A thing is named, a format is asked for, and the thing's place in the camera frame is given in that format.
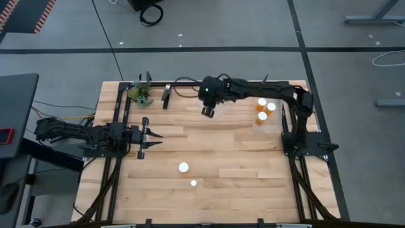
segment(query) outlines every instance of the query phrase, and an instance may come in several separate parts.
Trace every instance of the white cable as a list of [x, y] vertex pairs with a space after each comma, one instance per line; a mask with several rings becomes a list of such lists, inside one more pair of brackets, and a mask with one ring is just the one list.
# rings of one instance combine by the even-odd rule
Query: white cable
[[398, 23], [398, 22], [392, 22], [392, 23], [394, 23], [394, 24], [396, 24], [396, 25], [399, 25], [399, 26], [401, 26], [401, 27], [404, 27], [405, 28], [405, 25], [401, 25], [400, 23]]
[[[396, 25], [399, 25], [399, 26], [405, 28], [405, 25], [401, 25], [401, 24], [398, 23], [398, 22], [392, 22], [392, 23], [394, 23], [394, 24], [396, 24]], [[405, 66], [405, 63], [385, 64], [385, 65], [380, 65], [380, 64], [376, 64], [376, 63], [375, 63], [375, 60], [377, 60], [377, 59], [379, 59], [379, 58], [381, 58], [381, 57], [383, 57], [383, 56], [386, 56], [386, 55], [392, 54], [392, 53], [401, 53], [401, 52], [405, 52], [405, 50], [401, 50], [401, 51], [389, 51], [389, 52], [387, 52], [387, 53], [381, 54], [381, 55], [377, 56], [376, 58], [374, 58], [374, 60], [372, 61], [373, 66], [376, 66], [376, 67], [399, 67], [399, 66]]]

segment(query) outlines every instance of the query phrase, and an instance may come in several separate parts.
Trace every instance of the gray desk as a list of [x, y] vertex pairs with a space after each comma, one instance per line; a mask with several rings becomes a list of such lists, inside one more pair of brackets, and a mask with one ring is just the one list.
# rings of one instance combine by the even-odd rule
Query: gray desk
[[[0, 187], [26, 177], [32, 158], [76, 172], [82, 170], [83, 161], [23, 138], [38, 79], [39, 76], [35, 73], [0, 76], [0, 128], [15, 130], [11, 144], [0, 146]], [[30, 177], [30, 184], [33, 184], [35, 175]], [[5, 215], [0, 215], [1, 228], [16, 227], [21, 205], [25, 206], [22, 210], [22, 225], [29, 223], [35, 195], [30, 186], [27, 201], [22, 203], [27, 180], [23, 178], [18, 181], [19, 189], [13, 207]]]
[[[0, 77], [0, 128], [12, 127], [15, 130], [11, 144], [0, 146], [0, 187], [28, 174], [31, 156], [15, 156], [23, 141], [38, 78], [34, 73]], [[20, 187], [13, 207], [7, 214], [0, 215], [2, 228], [15, 227], [26, 179], [18, 183]]]
[[0, 159], [13, 158], [19, 152], [38, 77], [35, 73], [0, 77], [0, 128], [15, 130], [12, 143], [0, 146]]

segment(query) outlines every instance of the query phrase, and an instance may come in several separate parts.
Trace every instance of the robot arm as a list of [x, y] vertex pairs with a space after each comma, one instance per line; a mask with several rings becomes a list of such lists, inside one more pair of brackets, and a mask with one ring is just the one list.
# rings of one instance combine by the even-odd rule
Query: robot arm
[[106, 125], [85, 127], [66, 123], [56, 118], [44, 118], [37, 121], [35, 135], [37, 140], [53, 139], [59, 136], [86, 141], [81, 146], [86, 157], [121, 158], [128, 154], [130, 144], [138, 144], [138, 159], [144, 159], [145, 149], [162, 142], [146, 142], [146, 135], [162, 137], [151, 132], [149, 119], [142, 119], [142, 130], [139, 126], [126, 127], [123, 123], [112, 122]]
[[214, 116], [216, 104], [225, 101], [236, 102], [248, 97], [282, 99], [297, 115], [297, 125], [292, 129], [289, 144], [298, 148], [306, 147], [306, 122], [312, 114], [313, 95], [302, 87], [280, 82], [253, 85], [244, 79], [227, 77], [221, 80], [207, 76], [202, 80], [198, 97], [204, 103], [202, 114], [210, 118]]

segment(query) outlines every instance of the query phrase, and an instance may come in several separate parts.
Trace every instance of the wooden table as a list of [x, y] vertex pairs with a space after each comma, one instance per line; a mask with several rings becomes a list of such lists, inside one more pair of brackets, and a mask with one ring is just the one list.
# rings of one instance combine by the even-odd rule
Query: wooden table
[[[118, 84], [103, 83], [94, 125], [112, 121]], [[305, 81], [290, 84], [306, 88]], [[299, 221], [280, 137], [281, 120], [271, 123], [273, 132], [255, 131], [252, 125], [257, 98], [240, 100], [213, 120], [201, 115], [202, 104], [197, 98], [181, 98], [172, 91], [168, 109], [164, 110], [163, 90], [151, 89], [154, 103], [146, 110], [135, 103], [130, 107], [128, 125], [141, 125], [142, 117], [148, 117], [151, 130], [164, 138], [149, 138], [163, 144], [148, 149], [144, 160], [136, 159], [138, 145], [133, 145], [123, 159], [114, 224], [144, 224], [145, 219], [152, 219], [154, 224], [256, 223], [258, 218], [269, 223]], [[196, 95], [191, 87], [178, 91]], [[120, 121], [124, 102], [122, 99]], [[317, 129], [312, 115], [308, 130]], [[181, 162], [189, 164], [185, 174], [178, 170]], [[339, 217], [327, 164], [313, 156], [307, 156], [306, 163], [314, 193]], [[103, 168], [104, 158], [98, 158], [83, 171], [76, 199], [82, 212], [99, 193]], [[196, 187], [190, 185], [191, 180], [197, 181]], [[308, 202], [303, 191], [301, 194], [309, 218]], [[72, 220], [79, 217], [74, 212]]]

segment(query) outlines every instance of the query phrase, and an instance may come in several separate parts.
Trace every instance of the concrete floor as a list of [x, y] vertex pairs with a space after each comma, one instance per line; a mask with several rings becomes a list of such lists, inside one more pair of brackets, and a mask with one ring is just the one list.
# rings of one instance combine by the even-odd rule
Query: concrete floor
[[[150, 28], [121, 6], [108, 0], [95, 2], [114, 48], [298, 47], [286, 1], [166, 0], [160, 4], [165, 17]], [[124, 0], [118, 2], [128, 6]], [[307, 47], [405, 47], [405, 28], [400, 26], [343, 24], [344, 15], [370, 14], [381, 2], [295, 0], [294, 4]], [[405, 1], [392, 12], [405, 15]], [[57, 0], [41, 33], [7, 34], [0, 43], [0, 49], [71, 48], [109, 48], [91, 0]], [[378, 98], [403, 99], [405, 66], [375, 67], [371, 61], [379, 54], [309, 53], [309, 60], [332, 141], [340, 145], [335, 155], [351, 220], [405, 224], [405, 141], [401, 136], [405, 111], [374, 106]], [[219, 73], [245, 79], [262, 79], [267, 73], [269, 80], [307, 79], [300, 53], [120, 53], [116, 57], [125, 80], [146, 70], [154, 80], [202, 79]], [[382, 62], [405, 62], [405, 54]], [[40, 75], [35, 99], [59, 105], [93, 108], [101, 83], [120, 80], [112, 54], [0, 54], [0, 75], [32, 72]], [[34, 106], [57, 117], [91, 113]], [[34, 130], [36, 120], [31, 113], [27, 128]], [[34, 136], [28, 132], [26, 137]], [[39, 170], [48, 168], [39, 165]], [[59, 194], [43, 196], [42, 203], [35, 204], [34, 216], [44, 225], [68, 223], [77, 174], [45, 173], [39, 181], [66, 185], [55, 189]]]

